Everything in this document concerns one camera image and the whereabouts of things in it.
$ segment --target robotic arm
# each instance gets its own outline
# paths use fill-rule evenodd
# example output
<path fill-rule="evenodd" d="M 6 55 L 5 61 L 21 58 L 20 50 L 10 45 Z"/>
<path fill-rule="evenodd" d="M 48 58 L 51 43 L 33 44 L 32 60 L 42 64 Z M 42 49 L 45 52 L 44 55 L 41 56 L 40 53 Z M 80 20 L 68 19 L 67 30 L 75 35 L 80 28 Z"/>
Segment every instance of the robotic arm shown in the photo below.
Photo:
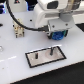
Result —
<path fill-rule="evenodd" d="M 35 28 L 29 28 L 19 23 L 11 12 L 14 0 L 6 0 L 8 11 L 13 20 L 21 27 L 33 31 L 45 31 L 48 35 L 52 32 L 66 31 L 72 28 L 75 23 L 72 17 L 73 11 L 79 9 L 81 0 L 38 0 L 34 8 L 33 23 Z"/>

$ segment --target white surface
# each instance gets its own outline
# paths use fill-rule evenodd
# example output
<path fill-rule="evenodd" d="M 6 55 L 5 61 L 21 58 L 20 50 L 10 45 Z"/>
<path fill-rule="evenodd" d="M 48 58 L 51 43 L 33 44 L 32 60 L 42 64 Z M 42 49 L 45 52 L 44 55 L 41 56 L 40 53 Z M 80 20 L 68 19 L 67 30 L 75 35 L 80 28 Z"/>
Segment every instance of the white surface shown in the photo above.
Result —
<path fill-rule="evenodd" d="M 16 17 L 23 19 L 23 23 L 33 27 L 32 12 L 17 13 Z M 84 15 L 75 16 L 75 22 L 84 22 Z M 24 38 L 15 38 L 12 19 L 8 14 L 0 15 L 0 84 L 8 84 L 51 70 L 62 68 L 84 61 L 84 32 L 76 26 L 69 30 L 69 34 L 61 41 L 49 40 L 45 33 L 25 30 Z M 59 45 L 67 57 L 66 60 L 46 64 L 36 68 L 29 68 L 25 53 L 41 48 Z"/>
<path fill-rule="evenodd" d="M 15 4 L 14 3 L 15 0 L 9 0 L 9 5 L 11 8 L 11 11 L 16 13 L 16 12 L 25 12 L 27 11 L 27 3 L 25 0 L 19 0 L 20 3 Z"/>

